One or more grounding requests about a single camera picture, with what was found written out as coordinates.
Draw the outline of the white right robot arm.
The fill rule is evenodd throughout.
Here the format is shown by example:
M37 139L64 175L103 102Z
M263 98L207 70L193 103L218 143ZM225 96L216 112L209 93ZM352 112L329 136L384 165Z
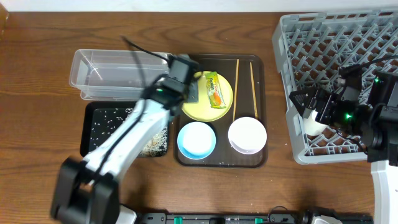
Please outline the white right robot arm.
M316 122L346 133L350 141L359 136L354 143L371 163L375 223L397 223L397 74L376 72L366 104L359 103L359 95L363 69L394 58L341 67L339 93L311 87L289 94L301 117L315 111Z

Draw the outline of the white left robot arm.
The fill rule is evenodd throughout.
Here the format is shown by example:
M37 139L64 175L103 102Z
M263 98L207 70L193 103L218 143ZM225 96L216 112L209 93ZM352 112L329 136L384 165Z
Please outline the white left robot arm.
M60 223L135 223L137 213L119 201L119 184L144 146L181 113L190 87L197 81L198 62L188 55L166 60L168 73L144 88L130 116L82 161L61 165L50 207Z

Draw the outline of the green snack wrapper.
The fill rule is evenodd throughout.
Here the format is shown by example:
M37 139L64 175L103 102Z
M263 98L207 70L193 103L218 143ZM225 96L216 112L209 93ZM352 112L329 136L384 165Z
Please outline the green snack wrapper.
M210 105L214 109L226 108L223 95L221 92L220 81L216 72L208 72L205 74L207 95Z

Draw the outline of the white plastic cup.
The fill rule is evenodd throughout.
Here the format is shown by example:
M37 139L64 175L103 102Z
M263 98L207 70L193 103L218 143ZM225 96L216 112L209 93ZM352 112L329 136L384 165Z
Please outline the white plastic cup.
M303 119L305 134L310 136L317 136L321 134L328 127L328 125L321 124L315 121L317 114L318 113L316 111L312 111L308 118Z

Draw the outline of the light blue bowl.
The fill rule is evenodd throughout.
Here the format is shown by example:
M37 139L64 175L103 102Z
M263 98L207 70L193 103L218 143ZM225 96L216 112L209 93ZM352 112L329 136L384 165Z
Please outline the light blue bowl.
M214 151L215 146L216 134L206 123L191 122L178 132L177 147L188 159L204 159Z

